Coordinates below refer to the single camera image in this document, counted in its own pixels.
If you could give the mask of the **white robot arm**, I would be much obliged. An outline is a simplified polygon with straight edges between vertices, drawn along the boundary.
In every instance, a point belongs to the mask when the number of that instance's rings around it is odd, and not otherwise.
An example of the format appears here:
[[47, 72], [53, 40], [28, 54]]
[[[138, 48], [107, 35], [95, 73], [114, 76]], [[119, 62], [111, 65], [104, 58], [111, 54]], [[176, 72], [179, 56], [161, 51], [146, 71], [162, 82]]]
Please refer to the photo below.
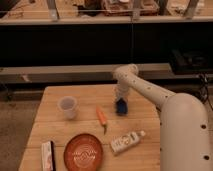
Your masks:
[[213, 171], [208, 114], [188, 93], [175, 93], [138, 76], [135, 64], [116, 68], [116, 100], [133, 88], [160, 111], [160, 171]]

